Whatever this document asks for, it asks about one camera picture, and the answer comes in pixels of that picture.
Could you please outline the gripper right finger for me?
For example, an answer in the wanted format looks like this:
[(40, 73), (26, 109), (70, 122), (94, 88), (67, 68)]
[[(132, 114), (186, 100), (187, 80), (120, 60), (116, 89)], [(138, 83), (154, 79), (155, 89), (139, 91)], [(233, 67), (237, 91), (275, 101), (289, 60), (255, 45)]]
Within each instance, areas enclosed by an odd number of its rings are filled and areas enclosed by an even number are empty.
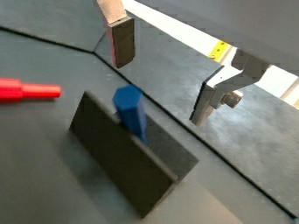
[(231, 67), (223, 66), (202, 83), (191, 112), (191, 122), (200, 125), (223, 104), (235, 108), (243, 97), (239, 89), (259, 82), (269, 67), (269, 62), (238, 49)]

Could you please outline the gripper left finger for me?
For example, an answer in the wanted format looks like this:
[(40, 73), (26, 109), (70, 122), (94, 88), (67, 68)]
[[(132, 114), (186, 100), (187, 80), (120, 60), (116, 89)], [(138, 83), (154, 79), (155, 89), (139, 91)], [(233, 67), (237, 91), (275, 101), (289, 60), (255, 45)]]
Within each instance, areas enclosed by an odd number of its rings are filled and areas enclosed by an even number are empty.
[(96, 0), (111, 43), (114, 65), (126, 66), (136, 56), (135, 19), (127, 15), (122, 0)]

